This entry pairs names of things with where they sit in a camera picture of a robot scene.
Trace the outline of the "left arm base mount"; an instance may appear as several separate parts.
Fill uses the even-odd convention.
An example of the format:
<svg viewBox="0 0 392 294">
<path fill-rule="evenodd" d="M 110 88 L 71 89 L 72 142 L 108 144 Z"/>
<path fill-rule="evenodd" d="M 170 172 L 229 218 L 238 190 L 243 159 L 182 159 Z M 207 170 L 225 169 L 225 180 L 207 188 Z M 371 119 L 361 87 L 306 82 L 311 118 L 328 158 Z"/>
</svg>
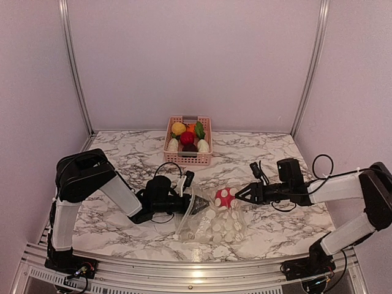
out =
<svg viewBox="0 0 392 294">
<path fill-rule="evenodd" d="M 86 277 L 93 279 L 96 274 L 98 261 L 93 258 L 80 257 L 77 255 L 60 255 L 47 257 L 45 267 L 67 274 L 70 278 Z"/>
</svg>

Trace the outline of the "green fake leafy vegetable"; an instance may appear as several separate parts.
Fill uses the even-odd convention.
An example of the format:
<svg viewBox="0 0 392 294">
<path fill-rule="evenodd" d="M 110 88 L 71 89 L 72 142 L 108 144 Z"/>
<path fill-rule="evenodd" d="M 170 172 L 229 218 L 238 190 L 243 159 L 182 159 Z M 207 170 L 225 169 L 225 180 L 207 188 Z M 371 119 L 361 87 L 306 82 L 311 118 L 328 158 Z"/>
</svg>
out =
<svg viewBox="0 0 392 294">
<path fill-rule="evenodd" d="M 197 121 L 194 127 L 194 131 L 196 136 L 200 139 L 203 140 L 205 138 L 205 131 L 203 124 L 200 121 Z"/>
</svg>

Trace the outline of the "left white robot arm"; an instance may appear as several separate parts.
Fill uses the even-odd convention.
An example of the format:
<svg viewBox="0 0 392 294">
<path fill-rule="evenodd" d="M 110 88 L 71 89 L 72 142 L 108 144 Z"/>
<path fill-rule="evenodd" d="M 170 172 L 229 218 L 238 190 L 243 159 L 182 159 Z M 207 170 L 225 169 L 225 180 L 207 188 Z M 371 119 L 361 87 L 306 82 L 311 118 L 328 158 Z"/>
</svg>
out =
<svg viewBox="0 0 392 294">
<path fill-rule="evenodd" d="M 209 207 L 206 199 L 186 192 L 193 178 L 191 171 L 181 173 L 173 187 L 168 177 L 155 174 L 145 188 L 135 192 L 101 149 L 62 158 L 56 166 L 45 267 L 72 277 L 94 276 L 97 261 L 74 255 L 72 235 L 81 204 L 95 192 L 105 194 L 134 224 L 151 221 L 156 213 L 180 214 L 185 222 Z"/>
</svg>

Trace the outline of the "dark purple fake beet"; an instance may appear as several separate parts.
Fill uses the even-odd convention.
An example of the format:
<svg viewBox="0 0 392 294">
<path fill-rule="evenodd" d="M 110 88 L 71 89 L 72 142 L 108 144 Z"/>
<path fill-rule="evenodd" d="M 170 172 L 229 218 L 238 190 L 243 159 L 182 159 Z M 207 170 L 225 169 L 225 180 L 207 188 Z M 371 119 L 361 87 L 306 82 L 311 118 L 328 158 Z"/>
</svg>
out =
<svg viewBox="0 0 392 294">
<path fill-rule="evenodd" d="M 198 149 L 194 144 L 187 144 L 183 146 L 183 152 L 197 152 Z"/>
</svg>

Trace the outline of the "clear zip top bag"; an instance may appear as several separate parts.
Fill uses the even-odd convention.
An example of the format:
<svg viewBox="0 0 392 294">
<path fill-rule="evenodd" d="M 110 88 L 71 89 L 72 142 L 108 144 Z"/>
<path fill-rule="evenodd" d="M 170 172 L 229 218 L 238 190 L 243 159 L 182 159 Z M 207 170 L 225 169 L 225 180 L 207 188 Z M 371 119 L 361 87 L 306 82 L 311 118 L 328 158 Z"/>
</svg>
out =
<svg viewBox="0 0 392 294">
<path fill-rule="evenodd" d="M 246 223 L 239 200 L 232 201 L 232 207 L 218 208 L 214 197 L 218 190 L 226 187 L 209 189 L 202 192 L 200 197 L 209 201 L 209 207 L 199 213 L 193 213 L 192 207 L 181 217 L 176 225 L 173 238 L 184 243 L 195 242 L 203 244 L 235 244 L 245 239 Z"/>
</svg>

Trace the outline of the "red fake apple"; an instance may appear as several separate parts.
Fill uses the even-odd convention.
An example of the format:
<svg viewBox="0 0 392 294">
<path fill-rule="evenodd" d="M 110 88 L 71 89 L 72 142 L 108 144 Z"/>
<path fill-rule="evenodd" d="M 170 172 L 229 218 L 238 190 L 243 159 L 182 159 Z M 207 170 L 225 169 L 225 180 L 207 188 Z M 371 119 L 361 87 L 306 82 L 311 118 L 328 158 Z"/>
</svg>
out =
<svg viewBox="0 0 392 294">
<path fill-rule="evenodd" d="M 183 134 L 180 135 L 179 140 L 183 146 L 187 144 L 194 144 L 195 136 L 192 132 L 185 131 Z"/>
</svg>

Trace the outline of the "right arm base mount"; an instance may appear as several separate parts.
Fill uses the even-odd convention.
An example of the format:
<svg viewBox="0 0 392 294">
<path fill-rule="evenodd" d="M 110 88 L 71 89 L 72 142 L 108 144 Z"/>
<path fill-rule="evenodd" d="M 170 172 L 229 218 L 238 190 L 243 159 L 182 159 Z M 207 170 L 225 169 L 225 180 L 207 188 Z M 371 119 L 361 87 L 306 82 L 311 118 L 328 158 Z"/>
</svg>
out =
<svg viewBox="0 0 392 294">
<path fill-rule="evenodd" d="M 335 269 L 336 265 L 331 258 L 322 262 L 312 262 L 309 257 L 286 260 L 280 267 L 287 281 L 332 273 Z"/>
</svg>

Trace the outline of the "yellow fake lemon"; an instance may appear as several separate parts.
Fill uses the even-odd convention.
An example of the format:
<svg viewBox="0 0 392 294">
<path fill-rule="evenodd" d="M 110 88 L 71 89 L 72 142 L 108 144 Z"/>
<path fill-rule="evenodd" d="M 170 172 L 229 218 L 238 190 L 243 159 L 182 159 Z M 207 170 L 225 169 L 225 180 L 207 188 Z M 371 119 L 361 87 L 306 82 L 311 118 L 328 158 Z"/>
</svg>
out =
<svg viewBox="0 0 392 294">
<path fill-rule="evenodd" d="M 174 122 L 171 126 L 171 132 L 175 136 L 179 136 L 179 135 L 183 134 L 186 130 L 187 130 L 186 125 L 181 122 L 178 122 L 178 121 Z"/>
</svg>

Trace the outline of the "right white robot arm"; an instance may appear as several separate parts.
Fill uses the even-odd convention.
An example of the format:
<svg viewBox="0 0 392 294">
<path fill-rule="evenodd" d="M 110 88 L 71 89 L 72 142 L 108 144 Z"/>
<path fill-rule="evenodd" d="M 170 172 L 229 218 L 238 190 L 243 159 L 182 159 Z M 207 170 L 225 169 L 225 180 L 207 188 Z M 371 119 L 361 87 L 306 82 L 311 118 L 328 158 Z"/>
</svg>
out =
<svg viewBox="0 0 392 294">
<path fill-rule="evenodd" d="M 374 232 L 391 225 L 391 173 L 381 162 L 338 175 L 306 182 L 297 159 L 277 162 L 279 183 L 270 184 L 260 164 L 251 164 L 257 183 L 250 183 L 235 198 L 256 205 L 272 205 L 288 200 L 297 206 L 312 206 L 328 201 L 362 199 L 364 211 L 309 248 L 308 256 L 282 263 L 288 280 L 315 276 L 335 269 L 333 255 L 362 243 Z"/>
</svg>

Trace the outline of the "orange fake orange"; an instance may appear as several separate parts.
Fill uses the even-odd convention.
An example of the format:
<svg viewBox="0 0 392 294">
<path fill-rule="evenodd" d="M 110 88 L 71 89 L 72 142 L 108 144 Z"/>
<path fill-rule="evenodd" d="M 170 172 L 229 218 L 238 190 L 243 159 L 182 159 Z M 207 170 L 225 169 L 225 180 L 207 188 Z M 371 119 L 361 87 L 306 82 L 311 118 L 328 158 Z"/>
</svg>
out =
<svg viewBox="0 0 392 294">
<path fill-rule="evenodd" d="M 187 124 L 186 125 L 186 131 L 194 133 L 195 132 L 195 126 L 196 126 L 196 124 Z"/>
</svg>

